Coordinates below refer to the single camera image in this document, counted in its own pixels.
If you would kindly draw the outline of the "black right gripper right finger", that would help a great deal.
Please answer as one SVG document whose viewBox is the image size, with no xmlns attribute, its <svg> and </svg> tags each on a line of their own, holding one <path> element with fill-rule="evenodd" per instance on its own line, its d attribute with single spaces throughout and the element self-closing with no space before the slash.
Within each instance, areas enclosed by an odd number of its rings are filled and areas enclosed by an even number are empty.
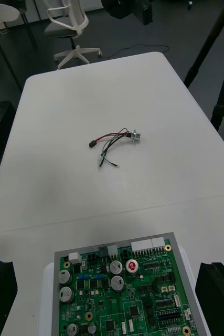
<svg viewBox="0 0 224 336">
<path fill-rule="evenodd" d="M 224 265 L 202 263 L 195 292 L 211 335 L 224 335 Z"/>
</svg>

